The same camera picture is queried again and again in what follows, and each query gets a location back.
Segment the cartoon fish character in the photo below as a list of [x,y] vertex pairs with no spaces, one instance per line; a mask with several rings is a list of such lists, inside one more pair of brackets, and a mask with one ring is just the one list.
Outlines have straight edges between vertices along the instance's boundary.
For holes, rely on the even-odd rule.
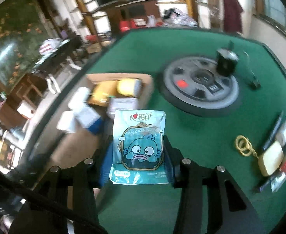
[[122,162],[130,169],[153,169],[160,161],[161,150],[158,149],[152,134],[133,140],[122,154]]

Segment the maroon cloth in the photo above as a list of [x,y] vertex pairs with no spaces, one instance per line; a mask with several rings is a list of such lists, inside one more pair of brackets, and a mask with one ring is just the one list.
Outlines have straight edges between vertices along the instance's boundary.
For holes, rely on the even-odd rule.
[[243,12],[238,0],[224,0],[224,31],[228,33],[241,32],[241,13]]

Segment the red dot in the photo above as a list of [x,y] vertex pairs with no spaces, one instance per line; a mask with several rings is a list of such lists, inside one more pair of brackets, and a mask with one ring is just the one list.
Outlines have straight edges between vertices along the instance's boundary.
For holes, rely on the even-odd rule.
[[177,86],[180,88],[186,88],[188,86],[188,83],[185,82],[184,80],[178,80],[177,81]]

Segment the green tabletop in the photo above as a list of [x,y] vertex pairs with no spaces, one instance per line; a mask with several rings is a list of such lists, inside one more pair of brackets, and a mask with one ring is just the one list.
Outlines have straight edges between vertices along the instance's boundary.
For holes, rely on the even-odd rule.
[[[216,58],[217,49],[227,47],[230,40],[241,57],[235,75],[240,79],[242,104],[235,111],[226,117],[203,118],[187,114],[163,98],[157,89],[156,76],[166,64],[189,54]],[[247,76],[251,78],[243,51],[249,54],[249,67],[261,82],[262,87],[257,91],[243,82]],[[241,156],[234,147],[236,136],[242,134],[259,148],[281,110],[286,115],[286,77],[264,45],[202,30],[133,31],[111,47],[88,73],[108,72],[152,75],[156,87],[146,108],[166,113],[164,133],[172,146],[201,166],[223,165],[252,202],[267,232],[276,226],[286,212],[286,182],[276,193],[271,193],[269,188],[263,193],[254,193],[252,189],[262,178],[257,159]],[[169,184],[114,185],[113,189],[116,197],[99,215],[100,224],[109,233],[173,232],[180,189],[173,189]],[[206,202],[203,212],[205,225]]]

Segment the floral wall mural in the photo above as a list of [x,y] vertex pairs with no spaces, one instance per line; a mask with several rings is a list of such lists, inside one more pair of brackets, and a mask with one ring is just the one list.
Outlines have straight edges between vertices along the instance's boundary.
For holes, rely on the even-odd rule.
[[36,0],[0,4],[0,81],[10,92],[40,57],[49,35],[38,16]]

